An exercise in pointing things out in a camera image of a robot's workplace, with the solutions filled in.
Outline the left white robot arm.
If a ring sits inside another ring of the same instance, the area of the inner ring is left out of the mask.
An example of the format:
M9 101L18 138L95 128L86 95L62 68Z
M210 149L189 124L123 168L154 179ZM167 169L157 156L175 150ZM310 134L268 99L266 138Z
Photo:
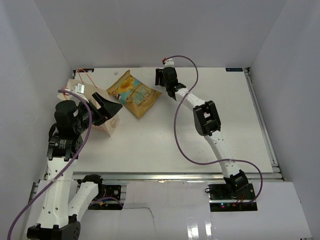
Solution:
M79 180L78 192L72 199L70 189L80 151L84 148L92 126L101 126L123 107L94 92L98 103L73 94L79 100L63 100L55 106L55 124L49 131L47 150L47 185L36 195L44 195L38 220L27 229L30 240L77 240L81 232L81 218L90 203L105 196L106 187L98 174Z

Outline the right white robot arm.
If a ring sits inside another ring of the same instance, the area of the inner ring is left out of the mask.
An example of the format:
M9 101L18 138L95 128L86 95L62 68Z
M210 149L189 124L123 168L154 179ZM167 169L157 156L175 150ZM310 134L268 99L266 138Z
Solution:
M233 159L221 132L221 120L212 100L204 101L191 93L178 81L174 67L157 68L155 85L164 87L168 96L179 102L177 109L185 105L193 113L194 126L197 133L204 137L210 145L217 163L222 170L226 184L226 195L236 200L243 195L249 181L244 171Z

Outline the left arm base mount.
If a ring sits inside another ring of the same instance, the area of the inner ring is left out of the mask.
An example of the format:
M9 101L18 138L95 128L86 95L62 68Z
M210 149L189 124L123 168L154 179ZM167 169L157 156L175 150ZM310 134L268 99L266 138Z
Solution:
M98 194L94 197L89 206L109 206L111 204L116 204L122 206L121 203L121 185L106 185L102 184L98 190Z

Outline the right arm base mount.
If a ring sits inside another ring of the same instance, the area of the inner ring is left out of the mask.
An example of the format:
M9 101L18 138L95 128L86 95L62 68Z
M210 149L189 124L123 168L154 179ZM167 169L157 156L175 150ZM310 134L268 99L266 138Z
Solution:
M209 197L210 211L212 213L226 212L256 212L257 203L249 203L256 195L250 183L240 192L232 192L226 184L209 184L204 190Z

